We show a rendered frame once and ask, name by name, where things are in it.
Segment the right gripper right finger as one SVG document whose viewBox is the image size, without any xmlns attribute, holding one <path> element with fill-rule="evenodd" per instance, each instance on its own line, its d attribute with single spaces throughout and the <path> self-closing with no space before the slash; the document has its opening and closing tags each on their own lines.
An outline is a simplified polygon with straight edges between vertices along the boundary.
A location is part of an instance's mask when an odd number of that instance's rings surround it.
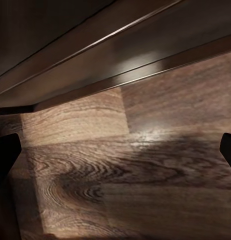
<svg viewBox="0 0 231 240">
<path fill-rule="evenodd" d="M 231 134 L 224 133 L 220 142 L 219 150 L 231 167 Z"/>
</svg>

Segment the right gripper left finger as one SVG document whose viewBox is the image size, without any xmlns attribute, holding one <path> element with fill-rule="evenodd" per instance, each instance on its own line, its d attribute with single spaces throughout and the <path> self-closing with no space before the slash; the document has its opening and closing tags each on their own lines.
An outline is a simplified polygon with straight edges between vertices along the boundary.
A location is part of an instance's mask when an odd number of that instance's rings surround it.
<svg viewBox="0 0 231 240">
<path fill-rule="evenodd" d="M 17 133 L 0 137 L 0 186 L 22 151 Z"/>
</svg>

